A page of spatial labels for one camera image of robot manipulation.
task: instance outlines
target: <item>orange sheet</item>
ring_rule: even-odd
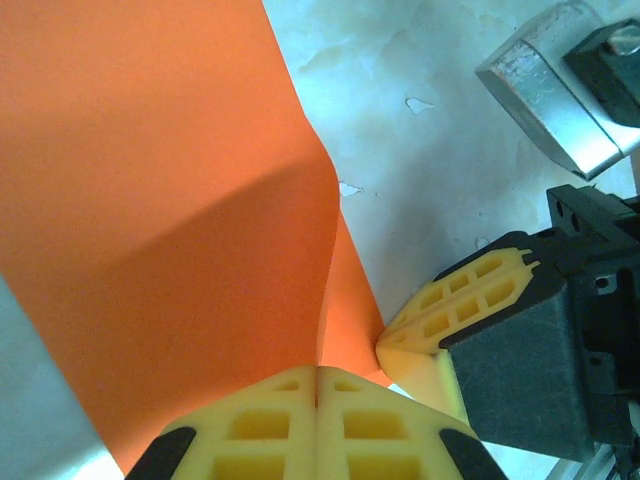
[[[0,9],[0,271],[123,470],[318,345],[379,375],[335,173],[259,1]]]

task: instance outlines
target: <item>white marble surface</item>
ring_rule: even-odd
[[[473,73],[551,3],[265,0],[303,107],[335,162],[386,320],[474,249],[509,230],[546,227],[544,191],[579,184],[543,158]],[[608,17],[637,8],[635,0],[593,4]],[[635,193],[628,161],[597,183]],[[513,479],[546,476],[547,460],[492,452]],[[122,478],[4,284],[0,467],[8,480]]]

